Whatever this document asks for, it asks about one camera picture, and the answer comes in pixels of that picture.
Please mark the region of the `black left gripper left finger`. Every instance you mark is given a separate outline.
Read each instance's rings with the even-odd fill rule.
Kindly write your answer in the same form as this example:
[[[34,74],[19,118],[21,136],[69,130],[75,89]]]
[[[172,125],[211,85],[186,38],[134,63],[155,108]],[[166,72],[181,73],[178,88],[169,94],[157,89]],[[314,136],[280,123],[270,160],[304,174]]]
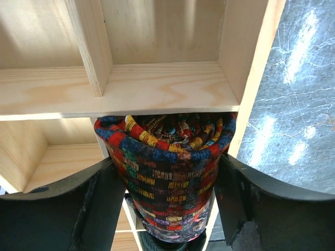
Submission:
[[[1,196],[1,250],[110,250],[125,187],[111,158]]]

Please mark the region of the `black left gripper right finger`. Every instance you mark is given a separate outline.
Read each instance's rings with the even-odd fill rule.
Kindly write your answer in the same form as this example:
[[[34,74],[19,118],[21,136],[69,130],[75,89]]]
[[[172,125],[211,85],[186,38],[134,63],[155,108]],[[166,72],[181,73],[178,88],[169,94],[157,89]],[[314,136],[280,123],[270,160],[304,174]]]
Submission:
[[[288,184],[224,154],[215,195],[233,250],[334,250],[333,194]]]

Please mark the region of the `multicolour patchwork tie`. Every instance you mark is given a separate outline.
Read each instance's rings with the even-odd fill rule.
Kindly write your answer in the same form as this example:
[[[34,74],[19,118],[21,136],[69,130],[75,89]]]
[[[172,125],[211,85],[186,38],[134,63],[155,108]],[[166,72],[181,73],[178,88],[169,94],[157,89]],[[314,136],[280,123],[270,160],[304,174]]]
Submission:
[[[180,231],[207,204],[218,162],[236,130],[236,114],[104,116],[94,130],[152,226]]]

